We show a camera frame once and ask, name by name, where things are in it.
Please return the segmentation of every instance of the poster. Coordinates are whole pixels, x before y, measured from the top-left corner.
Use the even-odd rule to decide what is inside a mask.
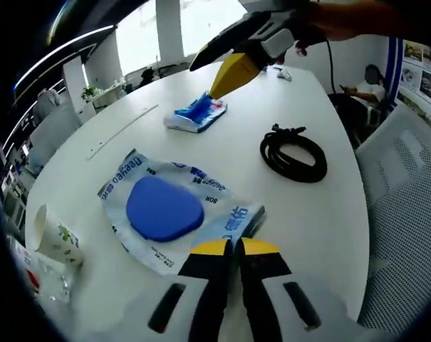
[[[431,127],[431,48],[404,41],[397,101],[404,103]]]

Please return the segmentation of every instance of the desk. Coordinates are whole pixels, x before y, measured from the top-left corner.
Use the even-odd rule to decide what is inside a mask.
[[[102,331],[160,277],[120,245],[97,192],[133,149],[156,159],[198,166],[233,192],[262,203],[267,219],[256,233],[278,245],[293,272],[318,277],[358,317],[368,274],[369,228],[363,183],[345,130],[312,73],[290,68],[293,81],[271,69],[227,95],[228,111],[200,134],[168,130],[163,118],[210,88],[219,63],[183,71],[121,98],[74,133],[51,158],[28,196],[26,241],[33,218],[47,203],[79,236],[85,263],[73,289],[78,333]],[[107,141],[143,112],[90,160],[91,148]],[[316,184],[288,180],[270,170],[259,144],[271,126],[305,125],[305,136],[325,151],[328,174]],[[230,341],[252,341],[239,280],[222,326]]]

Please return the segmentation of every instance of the round table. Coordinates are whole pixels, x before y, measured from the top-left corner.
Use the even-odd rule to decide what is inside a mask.
[[[114,325],[132,298],[160,281],[122,248],[97,196],[133,148],[152,159],[197,166],[239,196],[262,203],[267,216],[255,238],[278,245],[292,272],[320,279],[357,319],[368,274],[368,216],[355,155],[331,102],[311,72],[288,68],[293,78],[288,82],[269,68],[223,98],[228,111],[207,131],[165,128],[164,116],[210,88],[219,67],[214,63],[192,73],[183,71],[113,103],[60,147],[33,185],[26,208],[26,243],[33,238],[36,212],[46,203],[78,235],[85,252],[73,287],[78,336]],[[323,148],[328,161],[322,181],[297,183],[266,166],[259,144],[274,123],[307,127],[304,135]],[[308,156],[304,153],[302,158],[307,161]],[[221,341],[252,341],[241,293],[237,279]]]

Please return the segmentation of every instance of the cable connector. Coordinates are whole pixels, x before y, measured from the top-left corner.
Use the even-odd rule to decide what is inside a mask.
[[[297,128],[280,128],[280,126],[279,126],[279,124],[278,123],[275,123],[273,126],[272,126],[272,130],[274,131],[274,132],[278,132],[278,133],[288,133],[288,134],[296,134],[296,135],[298,135],[298,134],[301,134],[303,131],[305,131],[306,130],[306,128],[305,127],[297,127]]]

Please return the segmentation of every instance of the sponge package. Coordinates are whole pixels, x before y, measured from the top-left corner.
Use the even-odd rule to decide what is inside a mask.
[[[175,130],[200,133],[225,113],[227,108],[225,102],[214,100],[206,92],[188,107],[175,110],[173,114],[166,116],[164,124]]]
[[[98,192],[124,249],[158,274],[177,274],[202,242],[252,237],[264,207],[197,167],[131,151]]]

